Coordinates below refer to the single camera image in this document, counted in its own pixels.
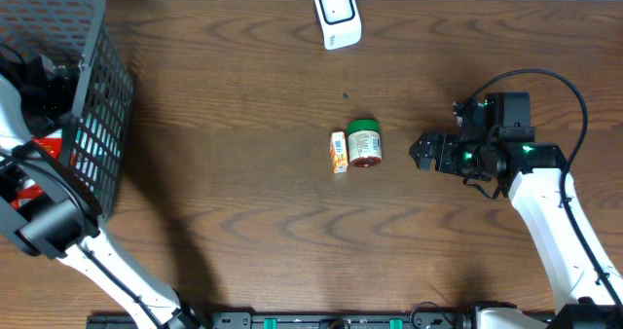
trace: wire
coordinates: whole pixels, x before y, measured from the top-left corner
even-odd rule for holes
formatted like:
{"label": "wire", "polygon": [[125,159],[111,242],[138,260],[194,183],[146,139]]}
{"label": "wire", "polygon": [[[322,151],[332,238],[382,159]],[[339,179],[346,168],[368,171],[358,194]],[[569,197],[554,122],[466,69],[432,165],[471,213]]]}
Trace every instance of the wire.
{"label": "wire", "polygon": [[8,44],[4,42],[0,42],[0,47],[6,49],[7,51],[11,52],[13,55],[17,56],[19,59],[19,62],[21,62],[22,65],[26,64],[26,60],[24,60],[23,56],[21,56],[21,54],[18,51],[16,51],[13,47],[9,46]]}
{"label": "wire", "polygon": [[584,137],[586,136],[586,131],[588,129],[588,111],[586,110],[586,103],[584,102],[584,97],[582,96],[580,91],[570,80],[568,80],[567,78],[563,77],[562,75],[556,72],[543,70],[543,69],[520,69],[520,70],[506,72],[506,73],[496,76],[495,78],[490,80],[488,83],[486,83],[484,86],[476,90],[472,95],[470,95],[465,101],[465,103],[472,101],[476,96],[478,96],[480,92],[482,92],[484,89],[494,84],[495,82],[501,79],[510,77],[510,76],[522,75],[522,74],[542,74],[542,75],[548,75],[548,76],[554,77],[555,79],[561,81],[562,83],[564,83],[565,85],[567,85],[567,87],[571,89],[573,94],[575,94],[575,97],[577,98],[577,101],[580,105],[580,109],[582,111],[582,130],[580,131],[580,135],[577,139],[577,143],[575,144],[575,147],[571,151],[571,154],[568,156],[567,163],[565,164],[561,172],[561,180],[560,180],[560,187],[559,187],[561,201],[562,201],[563,207],[565,208],[565,212],[567,213],[567,218],[569,222],[571,223],[573,230],[575,231],[575,235],[580,241],[582,248],[584,248],[584,252],[586,253],[586,256],[588,256],[588,259],[591,261],[593,268],[595,268],[595,272],[597,273],[598,280],[604,285],[608,294],[612,298],[612,301],[614,302],[615,305],[619,307],[619,310],[620,310],[620,307],[623,305],[621,303],[621,299],[619,298],[618,294],[614,290],[614,287],[612,286],[610,281],[607,279],[608,274],[606,274],[604,270],[602,269],[602,266],[600,265],[599,261],[597,260],[597,257],[593,253],[593,250],[591,250],[591,247],[588,244],[588,241],[586,241],[586,238],[584,237],[584,235],[582,235],[582,231],[580,230],[580,227],[577,224],[577,221],[575,220],[575,216],[573,215],[573,211],[571,210],[571,206],[569,205],[570,199],[567,196],[567,189],[565,187],[565,182],[567,181],[567,175],[569,171],[571,170],[571,165],[573,164],[573,160],[575,159],[577,152],[580,150],[580,147],[582,146],[582,143],[584,142]]}
{"label": "wire", "polygon": [[147,305],[145,305],[145,303],[143,303],[143,301],[141,300],[140,296],[136,296],[131,290],[129,290],[129,288],[125,284],[123,284],[112,273],[110,273],[110,271],[108,271],[106,269],[106,267],[104,265],[102,265],[101,262],[99,262],[99,260],[97,260],[97,258],[92,254],[92,252],[84,249],[80,244],[77,244],[77,246],[78,246],[78,249],[80,249],[80,251],[82,251],[82,253],[85,255],[85,257],[87,257],[91,262],[93,262],[93,264],[113,284],[115,284],[115,286],[117,286],[121,291],[126,293],[126,295],[128,295],[137,305],[140,306],[140,308],[145,312],[145,315],[147,315],[147,317],[152,321],[152,323],[154,323],[154,325],[156,326],[157,329],[164,329],[164,327],[160,323],[160,321],[154,316],[154,314],[151,311],[149,311],[149,308],[147,307]]}
{"label": "wire", "polygon": [[444,319],[448,322],[448,324],[450,324],[451,327],[455,328],[455,323],[450,320],[450,318],[448,318],[448,316],[441,311],[441,308],[439,308],[439,306],[437,304],[435,304],[434,302],[430,302],[430,301],[424,301],[424,302],[420,302],[419,304],[417,304],[413,310],[411,311],[411,314],[409,314],[409,324],[411,324],[415,329],[420,329],[420,327],[418,325],[416,325],[415,322],[415,317],[416,317],[416,313],[418,313],[418,310],[420,309],[420,307],[422,305],[432,305],[435,308],[437,308],[437,310],[439,311],[439,313],[441,314],[441,316],[444,317]]}
{"label": "wire", "polygon": [[32,170],[35,170],[43,175],[45,175],[46,177],[52,179],[66,194],[67,197],[69,198],[69,200],[71,201],[71,203],[74,205],[74,207],[76,207],[76,209],[80,212],[80,216],[81,218],[79,219],[79,224],[80,224],[80,229],[81,229],[81,235],[80,238],[82,238],[84,236],[84,233],[87,229],[87,220],[85,217],[87,215],[87,211],[85,210],[85,208],[82,206],[81,203],[78,202],[78,199],[76,198],[76,195],[73,193],[73,191],[71,190],[71,188],[69,187],[69,185],[63,181],[62,179],[56,177],[55,175],[47,172],[46,170],[44,170],[43,168],[35,165],[35,164],[29,164],[27,162],[25,162],[22,159],[18,159],[12,155],[3,153],[0,151],[0,157],[4,158],[7,161],[10,162],[14,162],[16,164],[19,165],[23,165],[24,167],[28,167]]}

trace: jar label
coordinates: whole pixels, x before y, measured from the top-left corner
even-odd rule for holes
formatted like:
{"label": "jar label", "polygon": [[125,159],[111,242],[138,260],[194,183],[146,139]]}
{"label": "jar label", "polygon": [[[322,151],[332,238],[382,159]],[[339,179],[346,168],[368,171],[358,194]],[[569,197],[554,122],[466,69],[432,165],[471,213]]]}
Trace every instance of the jar label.
{"label": "jar label", "polygon": [[360,130],[348,136],[348,156],[352,163],[359,158],[381,156],[381,136],[373,130]]}

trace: gray plastic basket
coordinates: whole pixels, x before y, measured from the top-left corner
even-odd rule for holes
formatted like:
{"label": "gray plastic basket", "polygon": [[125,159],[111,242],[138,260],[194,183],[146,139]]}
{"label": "gray plastic basket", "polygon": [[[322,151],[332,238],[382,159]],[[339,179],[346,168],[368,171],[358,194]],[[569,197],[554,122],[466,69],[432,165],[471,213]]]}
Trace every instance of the gray plastic basket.
{"label": "gray plastic basket", "polygon": [[42,54],[56,64],[80,66],[60,161],[95,193],[109,218],[134,93],[104,25],[105,10],[105,0],[0,0],[0,40],[26,60]]}

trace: wood grain surface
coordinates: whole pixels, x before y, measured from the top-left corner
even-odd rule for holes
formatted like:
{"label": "wood grain surface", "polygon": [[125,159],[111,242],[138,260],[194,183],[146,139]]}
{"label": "wood grain surface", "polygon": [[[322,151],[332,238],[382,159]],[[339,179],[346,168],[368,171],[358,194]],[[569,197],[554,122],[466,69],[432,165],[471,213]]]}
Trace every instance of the wood grain surface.
{"label": "wood grain surface", "polygon": [[[418,171],[409,146],[456,130],[452,102],[498,73],[560,72],[583,91],[572,170],[606,251],[623,267],[623,3],[358,0],[363,38],[323,49],[312,0],[108,0],[137,102],[110,228],[205,311],[408,311],[500,300],[550,311],[531,237],[509,200]],[[530,91],[537,140],[568,153],[572,94]],[[382,127],[383,163],[331,171],[328,136]],[[0,242],[0,327],[83,328],[121,309],[81,274]]]}

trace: orange and white box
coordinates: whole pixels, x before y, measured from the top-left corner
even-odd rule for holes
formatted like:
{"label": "orange and white box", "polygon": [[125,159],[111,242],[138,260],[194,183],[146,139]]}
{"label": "orange and white box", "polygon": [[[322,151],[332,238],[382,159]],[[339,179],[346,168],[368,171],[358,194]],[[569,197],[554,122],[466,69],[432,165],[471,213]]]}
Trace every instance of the orange and white box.
{"label": "orange and white box", "polygon": [[331,160],[333,161],[333,173],[344,173],[347,171],[347,139],[343,132],[331,133]]}

